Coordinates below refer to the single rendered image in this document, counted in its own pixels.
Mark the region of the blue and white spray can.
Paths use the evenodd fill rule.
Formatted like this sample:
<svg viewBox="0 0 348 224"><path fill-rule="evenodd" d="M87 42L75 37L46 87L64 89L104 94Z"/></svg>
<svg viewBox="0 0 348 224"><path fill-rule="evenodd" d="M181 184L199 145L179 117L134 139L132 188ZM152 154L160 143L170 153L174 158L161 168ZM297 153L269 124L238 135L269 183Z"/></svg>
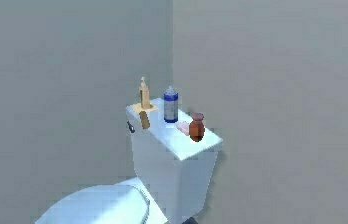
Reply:
<svg viewBox="0 0 348 224"><path fill-rule="evenodd" d="M172 86L164 92L164 120L167 123L178 121L178 92Z"/></svg>

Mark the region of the pink soap bar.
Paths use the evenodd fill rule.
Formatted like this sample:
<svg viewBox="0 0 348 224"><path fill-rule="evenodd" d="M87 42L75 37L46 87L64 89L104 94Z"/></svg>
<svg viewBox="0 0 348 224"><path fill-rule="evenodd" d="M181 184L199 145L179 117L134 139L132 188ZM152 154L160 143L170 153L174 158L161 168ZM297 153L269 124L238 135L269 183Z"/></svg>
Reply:
<svg viewBox="0 0 348 224"><path fill-rule="evenodd" d="M176 128L186 136L189 135L189 124L186 121L178 122Z"/></svg>

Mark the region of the brown round vase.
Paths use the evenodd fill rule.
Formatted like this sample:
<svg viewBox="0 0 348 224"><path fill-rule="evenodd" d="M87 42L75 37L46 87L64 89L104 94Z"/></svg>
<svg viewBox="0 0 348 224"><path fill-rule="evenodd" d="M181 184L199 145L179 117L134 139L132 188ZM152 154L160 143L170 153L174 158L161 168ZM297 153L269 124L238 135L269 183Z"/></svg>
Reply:
<svg viewBox="0 0 348 224"><path fill-rule="evenodd" d="M205 127L203 124L204 116L201 113L192 115L192 122L189 124L189 136L195 142L203 139Z"/></svg>

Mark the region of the tan candle on holder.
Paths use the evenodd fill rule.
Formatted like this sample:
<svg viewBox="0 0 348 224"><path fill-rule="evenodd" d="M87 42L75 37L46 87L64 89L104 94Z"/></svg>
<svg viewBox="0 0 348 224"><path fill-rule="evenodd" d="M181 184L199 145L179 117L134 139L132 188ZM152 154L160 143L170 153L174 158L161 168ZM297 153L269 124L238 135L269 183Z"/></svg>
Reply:
<svg viewBox="0 0 348 224"><path fill-rule="evenodd" d="M133 104L131 108L139 116L141 126L144 130L150 128L148 114L158 110L158 107L150 102L150 91L144 77L141 78L139 86L140 102Z"/></svg>

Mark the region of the white toilet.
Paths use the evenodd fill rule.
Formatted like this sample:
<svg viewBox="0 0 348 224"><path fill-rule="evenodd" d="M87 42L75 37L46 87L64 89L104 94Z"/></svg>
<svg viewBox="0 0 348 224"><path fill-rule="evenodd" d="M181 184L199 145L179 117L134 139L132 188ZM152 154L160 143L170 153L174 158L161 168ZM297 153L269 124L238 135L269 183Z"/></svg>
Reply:
<svg viewBox="0 0 348 224"><path fill-rule="evenodd" d="M198 224L222 139L206 130L200 142L163 119L164 102L148 114L144 130L139 116L126 108L131 133L132 179L82 189L51 206L35 224Z"/></svg>

